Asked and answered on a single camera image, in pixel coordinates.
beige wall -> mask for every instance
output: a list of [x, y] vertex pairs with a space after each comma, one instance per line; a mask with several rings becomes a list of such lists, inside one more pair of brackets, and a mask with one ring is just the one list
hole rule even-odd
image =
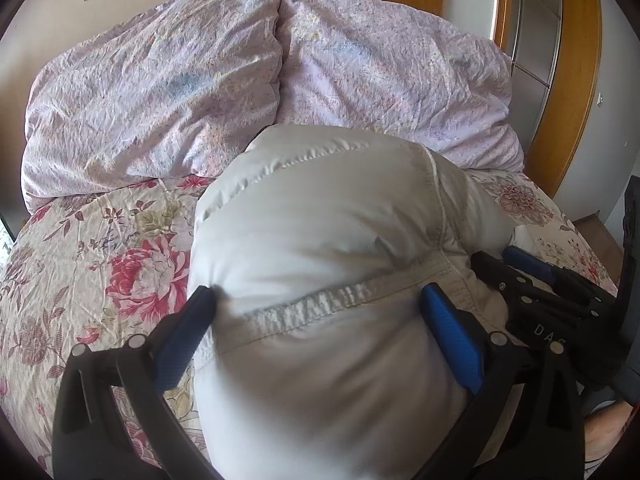
[[0, 39], [0, 211], [14, 232], [28, 218], [20, 192], [31, 83], [57, 54], [166, 0], [26, 0]]

light purple pillow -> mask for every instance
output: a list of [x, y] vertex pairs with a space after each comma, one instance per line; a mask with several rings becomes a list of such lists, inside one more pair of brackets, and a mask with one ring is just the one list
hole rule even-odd
[[170, 0], [38, 75], [22, 190], [52, 197], [155, 177], [217, 176], [278, 107], [280, 0]]
[[460, 168], [521, 171], [507, 57], [446, 20], [379, 0], [282, 0], [276, 122], [369, 129]]

floor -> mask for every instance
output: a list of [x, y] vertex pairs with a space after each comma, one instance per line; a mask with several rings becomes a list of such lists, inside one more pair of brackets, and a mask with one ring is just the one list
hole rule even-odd
[[587, 216], [574, 222], [580, 234], [596, 253], [613, 282], [620, 282], [622, 270], [622, 249], [596, 215]]

pink floral pillowcase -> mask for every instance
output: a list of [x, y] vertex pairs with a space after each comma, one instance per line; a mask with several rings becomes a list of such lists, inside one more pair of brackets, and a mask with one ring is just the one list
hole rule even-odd
[[276, 122], [396, 135], [460, 168], [521, 171], [511, 77], [493, 41], [379, 0], [282, 0]]
[[48, 63], [31, 89], [22, 192], [215, 177], [278, 107], [280, 0], [170, 0]]

black metal bracket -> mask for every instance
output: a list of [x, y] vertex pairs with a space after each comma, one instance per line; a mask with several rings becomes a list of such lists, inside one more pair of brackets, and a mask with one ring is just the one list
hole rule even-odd
[[[63, 480], [222, 480], [193, 445], [162, 393], [175, 388], [216, 313], [212, 290], [199, 287], [148, 337], [92, 352], [75, 345], [66, 362], [52, 431], [55, 478]], [[112, 386], [124, 387], [162, 469], [138, 457]]]
[[[536, 287], [529, 276], [489, 254], [473, 254], [471, 267], [478, 278], [498, 290], [507, 304], [507, 330], [530, 348], [541, 349], [554, 340], [561, 342], [585, 386], [600, 389], [610, 383], [626, 358], [624, 347], [610, 328], [615, 298], [572, 270], [548, 266], [520, 249], [507, 248], [504, 257], [537, 278], [545, 277], [557, 291], [553, 294]], [[523, 264], [524, 258], [549, 267], [549, 274]]]
[[[454, 330], [462, 327], [465, 335], [456, 337], [456, 348], [468, 343], [476, 349], [483, 362], [484, 378], [446, 439], [412, 480], [583, 478], [580, 398], [564, 345], [554, 340], [540, 350], [515, 346], [501, 332], [487, 334], [475, 316], [457, 310], [437, 284], [425, 289], [431, 291], [429, 301], [422, 303], [423, 315], [445, 355], [444, 340], [452, 340], [447, 332], [452, 326]], [[438, 323], [425, 314], [425, 310], [434, 309], [446, 311], [449, 319]], [[464, 360], [447, 356], [450, 366], [469, 360], [468, 353]], [[452, 371], [457, 379], [465, 374], [455, 365]], [[524, 384], [524, 390], [498, 455], [474, 467], [516, 384]]]

